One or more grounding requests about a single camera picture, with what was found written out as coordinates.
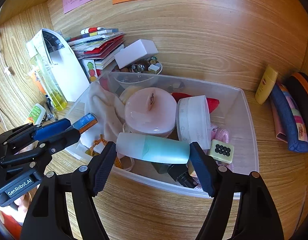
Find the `left hand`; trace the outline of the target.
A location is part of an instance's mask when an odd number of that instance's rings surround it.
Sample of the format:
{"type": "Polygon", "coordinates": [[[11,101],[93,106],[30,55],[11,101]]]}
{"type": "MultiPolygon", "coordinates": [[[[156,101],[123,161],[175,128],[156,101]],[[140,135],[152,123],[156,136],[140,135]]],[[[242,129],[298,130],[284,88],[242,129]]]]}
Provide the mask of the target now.
{"type": "MultiPolygon", "coordinates": [[[[19,153],[27,152],[34,149],[37,146],[37,141],[33,142],[29,146],[26,146],[24,149],[20,150],[19,153]]],[[[17,210],[19,213],[26,213],[29,207],[29,203],[31,202],[32,198],[29,193],[24,194],[20,198],[14,201],[14,204],[18,207],[17,210]]]]}

